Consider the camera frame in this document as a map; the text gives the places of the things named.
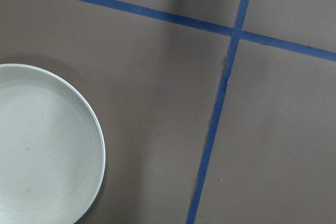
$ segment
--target white plate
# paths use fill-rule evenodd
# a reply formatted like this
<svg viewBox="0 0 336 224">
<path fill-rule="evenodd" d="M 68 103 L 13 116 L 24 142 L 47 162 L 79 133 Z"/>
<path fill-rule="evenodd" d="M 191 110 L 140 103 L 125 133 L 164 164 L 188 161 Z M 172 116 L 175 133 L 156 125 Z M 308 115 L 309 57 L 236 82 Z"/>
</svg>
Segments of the white plate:
<svg viewBox="0 0 336 224">
<path fill-rule="evenodd" d="M 104 174 L 99 122 L 57 75 L 0 65 L 0 223 L 72 224 Z"/>
</svg>

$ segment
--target blue tape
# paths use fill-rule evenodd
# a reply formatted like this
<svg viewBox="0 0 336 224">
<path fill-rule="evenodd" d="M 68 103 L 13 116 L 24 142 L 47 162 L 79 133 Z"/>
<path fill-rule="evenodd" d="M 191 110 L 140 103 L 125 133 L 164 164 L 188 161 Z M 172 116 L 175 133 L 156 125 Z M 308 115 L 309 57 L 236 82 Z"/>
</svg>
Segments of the blue tape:
<svg viewBox="0 0 336 224">
<path fill-rule="evenodd" d="M 139 5 L 133 5 L 116 0 L 78 0 L 90 4 L 100 5 L 112 9 L 122 10 L 124 12 L 138 14 L 141 16 L 159 19 L 162 21 L 175 23 L 179 25 L 184 25 L 188 27 L 197 28 L 200 30 L 210 31 L 216 34 L 222 34 L 230 36 L 232 33 L 232 28 L 213 24 L 210 22 L 205 22 L 198 19 L 188 18 L 180 15 L 175 15 L 171 13 L 162 12 L 159 10 L 154 10 Z"/>
<path fill-rule="evenodd" d="M 218 128 L 220 114 L 225 100 L 226 90 L 231 75 L 234 59 L 236 56 L 241 30 L 243 28 L 247 7 L 249 0 L 240 0 L 238 13 L 235 21 L 235 27 L 232 32 L 230 45 L 227 52 L 226 69 L 222 73 L 221 81 L 217 92 L 217 98 L 214 110 L 211 117 L 211 124 L 209 126 L 205 147 L 203 149 L 201 164 L 199 165 L 197 174 L 197 184 L 194 191 L 194 196 L 191 200 L 186 224 L 194 224 L 197 214 L 198 205 L 200 203 L 201 194 L 204 186 L 206 172 L 209 166 L 211 152 L 214 146 L 216 132 Z"/>
<path fill-rule="evenodd" d="M 281 39 L 267 37 L 267 36 L 260 35 L 260 34 L 254 34 L 248 31 L 242 31 L 240 38 L 243 40 L 265 44 L 268 46 L 273 46 L 273 47 L 277 47 L 277 48 L 281 48 L 281 49 L 285 49 L 285 50 L 289 50 L 293 52 L 299 52 L 305 55 L 311 55 L 311 56 L 318 57 L 318 58 L 325 59 L 325 60 L 336 61 L 335 52 L 313 48 L 313 47 L 297 44 L 294 42 L 289 42 L 289 41 L 285 41 Z"/>
</svg>

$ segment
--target blue line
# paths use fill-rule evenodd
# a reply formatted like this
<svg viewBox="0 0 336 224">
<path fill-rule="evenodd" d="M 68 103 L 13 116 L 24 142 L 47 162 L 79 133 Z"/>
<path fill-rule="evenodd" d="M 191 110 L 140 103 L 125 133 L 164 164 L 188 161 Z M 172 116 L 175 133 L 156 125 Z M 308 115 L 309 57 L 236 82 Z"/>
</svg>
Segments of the blue line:
<svg viewBox="0 0 336 224">
<path fill-rule="evenodd" d="M 128 13 L 134 13 L 141 16 L 159 19 L 163 21 L 167 21 L 170 23 L 175 23 L 179 25 L 184 25 L 188 27 L 197 28 L 200 30 L 210 31 L 216 34 L 222 34 L 231 36 L 232 28 L 221 26 L 217 24 L 213 24 L 210 22 L 188 18 L 180 15 L 175 15 L 171 13 L 162 12 L 159 10 L 154 10 L 146 7 L 142 7 L 139 5 L 133 5 L 121 1 L 116 0 L 78 0 L 90 4 L 100 5 L 112 9 L 122 10 Z"/>
<path fill-rule="evenodd" d="M 202 153 L 201 163 L 199 165 L 197 174 L 197 184 L 194 191 L 194 196 L 191 200 L 189 212 L 186 220 L 186 224 L 194 224 L 197 214 L 198 205 L 200 203 L 201 194 L 204 186 L 206 172 L 209 166 L 211 152 L 214 146 L 216 132 L 218 128 L 220 114 L 225 100 L 226 90 L 231 75 L 234 59 L 236 56 L 241 30 L 243 28 L 247 7 L 249 0 L 240 0 L 239 9 L 235 21 L 235 27 L 232 32 L 230 45 L 227 52 L 226 69 L 222 73 L 221 81 L 218 87 L 217 98 L 214 106 L 214 110 L 211 117 L 211 124 L 208 130 L 208 136 L 205 142 L 205 146 Z"/>
<path fill-rule="evenodd" d="M 264 35 L 254 34 L 248 31 L 242 31 L 240 38 L 243 40 L 265 44 L 268 46 L 273 46 L 273 47 L 277 47 L 277 48 L 281 48 L 281 49 L 285 49 L 285 50 L 289 50 L 293 52 L 299 52 L 305 55 L 311 55 L 311 56 L 318 57 L 318 58 L 325 59 L 325 60 L 336 61 L 335 52 L 313 48 L 313 47 L 297 44 L 294 42 L 289 42 L 289 41 L 285 41 L 281 39 L 267 37 Z"/>
</svg>

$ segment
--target floor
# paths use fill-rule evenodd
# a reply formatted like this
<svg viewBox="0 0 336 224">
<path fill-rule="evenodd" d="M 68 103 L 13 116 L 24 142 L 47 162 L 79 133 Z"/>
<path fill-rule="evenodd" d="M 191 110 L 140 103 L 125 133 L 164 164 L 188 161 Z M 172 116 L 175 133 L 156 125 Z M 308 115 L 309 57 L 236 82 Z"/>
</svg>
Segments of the floor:
<svg viewBox="0 0 336 224">
<path fill-rule="evenodd" d="M 0 0 L 0 63 L 106 142 L 84 223 L 336 223 L 336 0 Z"/>
</svg>

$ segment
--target white bowl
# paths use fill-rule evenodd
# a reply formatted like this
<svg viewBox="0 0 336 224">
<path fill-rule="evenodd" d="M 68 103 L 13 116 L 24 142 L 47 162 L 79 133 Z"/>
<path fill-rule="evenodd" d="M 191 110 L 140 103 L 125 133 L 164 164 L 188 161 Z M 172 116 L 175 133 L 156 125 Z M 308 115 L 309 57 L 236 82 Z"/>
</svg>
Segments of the white bowl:
<svg viewBox="0 0 336 224">
<path fill-rule="evenodd" d="M 104 169 L 99 122 L 76 89 L 41 68 L 0 65 L 0 223 L 76 222 Z"/>
</svg>

